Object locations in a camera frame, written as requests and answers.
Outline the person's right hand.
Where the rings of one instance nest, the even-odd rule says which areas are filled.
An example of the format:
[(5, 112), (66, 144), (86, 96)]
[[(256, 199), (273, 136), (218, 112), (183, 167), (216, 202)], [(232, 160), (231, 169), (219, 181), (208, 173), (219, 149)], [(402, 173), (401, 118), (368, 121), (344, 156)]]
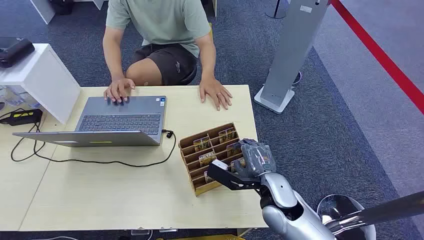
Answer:
[(134, 81), (129, 78), (113, 79), (111, 84), (103, 92), (105, 101), (111, 100), (114, 103), (127, 102), (129, 93), (127, 89), (134, 90), (136, 87)]

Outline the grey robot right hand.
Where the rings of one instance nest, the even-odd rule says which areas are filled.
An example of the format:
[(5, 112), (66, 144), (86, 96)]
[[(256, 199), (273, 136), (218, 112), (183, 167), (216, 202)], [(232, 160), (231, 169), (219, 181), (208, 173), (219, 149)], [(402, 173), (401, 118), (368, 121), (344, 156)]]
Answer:
[(246, 178), (257, 178), (277, 171), (276, 162), (268, 145), (254, 139), (244, 138), (233, 145), (242, 157), (230, 163), (232, 173)]

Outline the person's left hand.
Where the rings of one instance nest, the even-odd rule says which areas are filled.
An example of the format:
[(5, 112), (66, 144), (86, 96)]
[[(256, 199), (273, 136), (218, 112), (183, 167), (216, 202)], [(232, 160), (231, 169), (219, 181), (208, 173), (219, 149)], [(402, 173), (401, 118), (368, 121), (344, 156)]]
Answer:
[(223, 107), (225, 110), (232, 105), (232, 94), (214, 77), (203, 78), (199, 84), (200, 102), (204, 103), (207, 96), (211, 97), (217, 111)]

